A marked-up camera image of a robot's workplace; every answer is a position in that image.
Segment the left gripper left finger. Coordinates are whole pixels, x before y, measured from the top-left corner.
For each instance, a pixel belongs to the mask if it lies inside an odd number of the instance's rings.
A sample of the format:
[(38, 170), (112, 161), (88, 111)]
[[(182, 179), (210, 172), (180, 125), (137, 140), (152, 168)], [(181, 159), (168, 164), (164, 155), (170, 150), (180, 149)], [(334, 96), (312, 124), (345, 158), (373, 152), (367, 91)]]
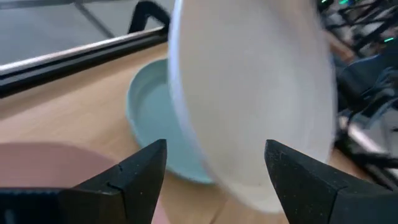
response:
[(1, 144), (2, 223), (150, 223), (167, 143), (121, 162), (55, 142)]

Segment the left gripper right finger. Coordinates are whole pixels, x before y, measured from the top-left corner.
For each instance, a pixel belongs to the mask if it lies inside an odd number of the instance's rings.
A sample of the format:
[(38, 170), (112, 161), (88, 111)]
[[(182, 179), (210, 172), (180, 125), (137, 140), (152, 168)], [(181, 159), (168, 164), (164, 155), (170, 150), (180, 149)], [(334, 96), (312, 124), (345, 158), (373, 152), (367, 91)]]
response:
[(264, 159), (291, 224), (397, 224), (397, 192), (359, 179), (278, 141)]

